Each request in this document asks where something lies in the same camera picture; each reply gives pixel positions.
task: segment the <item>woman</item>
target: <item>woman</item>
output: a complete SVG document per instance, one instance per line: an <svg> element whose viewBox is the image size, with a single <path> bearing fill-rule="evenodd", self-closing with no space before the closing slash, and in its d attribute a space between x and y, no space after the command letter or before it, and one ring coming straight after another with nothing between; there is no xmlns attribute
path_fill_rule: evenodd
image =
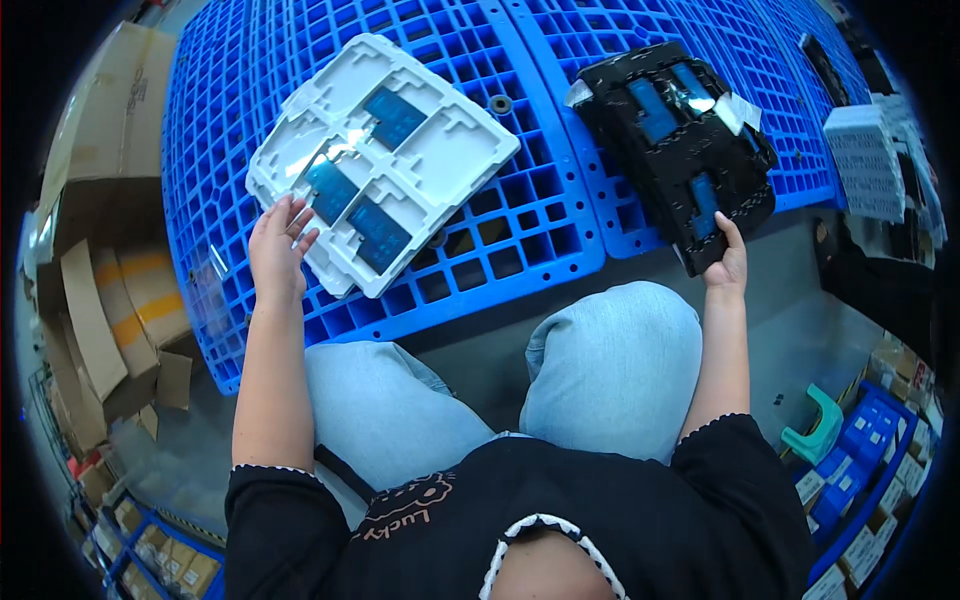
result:
<svg viewBox="0 0 960 600"><path fill-rule="evenodd" d="M814 549L749 416L732 221L716 214L730 247L704 275L702 334L653 283L584 298L533 334L523 433L494 435L394 344L304 361L302 208L285 197L250 240L228 597L800 598ZM313 475L316 444L383 491L354 532Z"/></svg>

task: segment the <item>white plastic tray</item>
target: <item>white plastic tray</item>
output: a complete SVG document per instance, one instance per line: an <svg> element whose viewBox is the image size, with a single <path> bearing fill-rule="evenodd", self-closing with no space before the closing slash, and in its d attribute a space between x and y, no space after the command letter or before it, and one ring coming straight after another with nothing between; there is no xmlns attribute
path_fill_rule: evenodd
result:
<svg viewBox="0 0 960 600"><path fill-rule="evenodd" d="M392 152L369 132L365 109L381 86L426 119ZM360 192L320 230L306 263L327 292L345 296L356 284L379 298L416 253L467 199L519 150L520 142L482 108L384 36L362 34L282 105L274 130L253 153L246 185L266 210L287 193L314 197L308 168L333 160ZM411 240L384 273L357 255L363 241L347 217L367 196Z"/></svg>

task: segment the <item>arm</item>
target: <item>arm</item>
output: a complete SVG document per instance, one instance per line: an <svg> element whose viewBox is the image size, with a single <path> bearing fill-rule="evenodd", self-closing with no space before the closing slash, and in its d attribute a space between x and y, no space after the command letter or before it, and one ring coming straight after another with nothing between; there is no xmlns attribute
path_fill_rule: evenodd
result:
<svg viewBox="0 0 960 600"><path fill-rule="evenodd" d="M313 413L303 366L303 255L317 239L303 200L285 196L260 217L250 239L256 306L233 419L233 463L313 472Z"/></svg>
<svg viewBox="0 0 960 600"><path fill-rule="evenodd" d="M747 359L747 249L733 221L714 215L727 235L723 260L704 273L704 353L700 378L686 414L682 440L690 432L728 413L750 414L750 364Z"/></svg>

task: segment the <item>hand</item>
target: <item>hand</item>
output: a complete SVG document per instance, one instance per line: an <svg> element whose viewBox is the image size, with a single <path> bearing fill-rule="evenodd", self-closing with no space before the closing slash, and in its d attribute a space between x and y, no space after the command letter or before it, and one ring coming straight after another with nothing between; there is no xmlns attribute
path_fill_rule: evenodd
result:
<svg viewBox="0 0 960 600"><path fill-rule="evenodd" d="M256 288L256 303L260 306L286 310L299 305L303 298L306 279L300 270L300 262L320 235L317 228L312 228L294 246L294 241L315 214L313 208L303 210L304 206L306 201L303 198L294 201L293 194L287 194L263 213L253 227L249 244L250 269ZM293 223L301 210L303 214Z"/></svg>
<svg viewBox="0 0 960 600"><path fill-rule="evenodd" d="M717 226L727 236L727 251L704 272L707 289L729 289L743 292L747 289L747 247L743 244L740 230L719 210L713 213Z"/></svg>

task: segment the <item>light blue jeans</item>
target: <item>light blue jeans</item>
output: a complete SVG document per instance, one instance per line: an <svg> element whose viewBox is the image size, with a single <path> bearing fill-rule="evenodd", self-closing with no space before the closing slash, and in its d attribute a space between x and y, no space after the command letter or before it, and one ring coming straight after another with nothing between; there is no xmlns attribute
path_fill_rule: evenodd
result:
<svg viewBox="0 0 960 600"><path fill-rule="evenodd" d="M628 283L578 300L530 338L531 383L519 431L563 448L668 464L702 348L696 311L656 283ZM308 348L306 379L316 443L375 491L452 467L497 437L433 371L392 342Z"/></svg>

